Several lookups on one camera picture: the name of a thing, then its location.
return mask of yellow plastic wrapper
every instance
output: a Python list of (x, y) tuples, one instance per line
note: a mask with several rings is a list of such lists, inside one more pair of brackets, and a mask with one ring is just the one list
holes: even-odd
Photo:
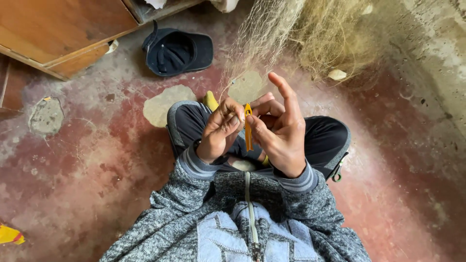
[(0, 244), (13, 242), (16, 245), (24, 243), (24, 236), (20, 231), (0, 224)]

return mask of hand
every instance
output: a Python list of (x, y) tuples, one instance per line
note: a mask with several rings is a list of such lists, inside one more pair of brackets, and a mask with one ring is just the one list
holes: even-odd
[(225, 155), (243, 129), (244, 121), (244, 107), (231, 98), (223, 100), (207, 120), (196, 150), (197, 156), (204, 163), (211, 164)]
[(306, 123), (301, 115), (296, 93), (285, 79), (275, 73), (268, 74), (268, 78), (278, 87), (285, 106), (274, 99), (269, 100), (255, 107), (253, 114), (247, 116), (247, 121), (251, 125), (255, 141), (267, 153), (270, 162), (288, 178), (297, 178), (306, 167)]

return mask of worn floor patch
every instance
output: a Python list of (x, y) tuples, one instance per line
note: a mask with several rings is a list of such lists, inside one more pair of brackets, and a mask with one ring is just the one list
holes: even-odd
[(42, 136), (55, 135), (62, 127), (65, 118), (60, 101), (55, 97), (41, 100), (32, 109), (29, 130)]
[(247, 71), (230, 86), (228, 95), (240, 104), (246, 104), (260, 97), (262, 78), (256, 71)]
[(170, 107), (182, 100), (196, 101), (192, 90), (182, 84), (166, 88), (160, 95), (144, 102), (143, 115), (156, 127), (167, 125), (167, 113)]

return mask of black cap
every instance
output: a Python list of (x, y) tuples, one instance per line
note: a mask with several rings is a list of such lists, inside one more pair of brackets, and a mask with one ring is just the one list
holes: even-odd
[(174, 76), (205, 69), (212, 64), (213, 43), (206, 34), (194, 34), (174, 28), (158, 29), (144, 40), (146, 65), (158, 76)]

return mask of concrete floor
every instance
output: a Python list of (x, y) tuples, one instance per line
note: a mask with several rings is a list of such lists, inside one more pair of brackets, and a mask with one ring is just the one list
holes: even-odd
[[(28, 113), (0, 122), (0, 221), (27, 240), (1, 246), (2, 261), (100, 258), (173, 169), (168, 133), (144, 118), (144, 102), (179, 84), (197, 98), (207, 90), (219, 95), (225, 56), (245, 13), (195, 7), (159, 24), (212, 36), (215, 60), (200, 72), (154, 76), (140, 48), (151, 26), (122, 37), (114, 53), (73, 81), (36, 72), (24, 90)], [(303, 114), (332, 116), (351, 129), (343, 180), (329, 186), (345, 225), (356, 230), (372, 260), (463, 261), (465, 138), (442, 101), (400, 79), (404, 69), (396, 62), (336, 87), (292, 73), (293, 64), (289, 56), (275, 71), (289, 79)], [(267, 91), (278, 97), (272, 86), (261, 93)], [(28, 121), (46, 96), (60, 100), (64, 120), (57, 134), (42, 137), (29, 131)]]

